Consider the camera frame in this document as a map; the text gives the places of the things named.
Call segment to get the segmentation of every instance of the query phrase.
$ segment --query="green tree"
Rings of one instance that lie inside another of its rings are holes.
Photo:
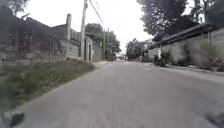
[[[223,0],[216,0],[214,5],[208,11],[208,19],[209,22],[215,24],[217,27],[224,27],[224,1]]]
[[[191,15],[183,15],[187,0],[137,0],[144,12],[141,20],[144,22],[144,31],[155,36],[159,41],[185,30],[197,23],[191,20]]]
[[[0,0],[0,6],[10,8],[14,15],[23,12],[28,0]]]
[[[136,59],[142,55],[144,50],[144,43],[136,39],[130,41],[126,46],[126,56],[129,60]]]
[[[105,41],[105,58],[114,58],[116,53],[121,51],[120,41],[117,39],[113,31],[104,31],[100,24],[87,24],[86,35],[98,43]]]
[[[191,11],[192,19],[196,22],[200,21],[200,15],[204,16],[207,21],[207,13],[211,6],[215,4],[217,0],[194,0],[194,7]]]
[[[145,31],[151,35],[161,35],[176,23],[186,7],[187,0],[138,0],[142,5]]]

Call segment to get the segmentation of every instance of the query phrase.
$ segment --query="utility pole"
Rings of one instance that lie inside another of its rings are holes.
[[[105,45],[104,45],[104,54],[105,54],[105,60],[106,60],[106,44],[107,44],[107,42],[109,42],[109,38],[110,38],[110,35],[109,35],[109,27],[107,28],[106,37],[105,38],[106,38],[106,41],[105,41]]]
[[[106,31],[103,32],[103,60],[106,60]]]
[[[81,26],[81,59],[85,61],[85,21],[86,21],[87,0],[84,0],[82,26]]]

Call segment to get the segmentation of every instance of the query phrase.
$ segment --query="street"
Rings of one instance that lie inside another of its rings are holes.
[[[193,71],[114,62],[19,108],[19,128],[215,128],[224,80]]]

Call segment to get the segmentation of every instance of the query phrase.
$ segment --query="sidewalk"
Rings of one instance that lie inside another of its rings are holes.
[[[109,63],[110,62],[108,62],[108,61],[100,61],[100,62],[93,63],[93,65],[96,67],[96,69],[99,69],[99,68],[106,66]]]
[[[168,68],[175,68],[175,69],[181,69],[181,70],[191,70],[194,72],[201,72],[201,73],[206,73],[210,75],[216,75],[216,76],[221,76],[224,77],[224,72],[215,72],[215,71],[209,71],[209,70],[204,70],[204,69],[199,69],[199,68],[190,68],[190,67],[178,67],[178,66],[173,66],[173,65],[166,65]]]

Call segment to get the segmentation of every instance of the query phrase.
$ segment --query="roof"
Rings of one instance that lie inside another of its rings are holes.
[[[176,41],[180,41],[180,40],[184,40],[186,38],[191,38],[191,37],[195,37],[198,36],[202,33],[207,33],[211,30],[213,30],[213,26],[209,23],[203,23],[203,24],[199,24],[196,25],[194,27],[191,27],[189,29],[183,30],[179,33],[176,33],[174,35],[171,35],[167,38],[164,38],[162,41],[152,45],[150,47],[150,49],[153,49],[155,47],[158,47],[160,45],[168,45],[171,43],[175,43]]]

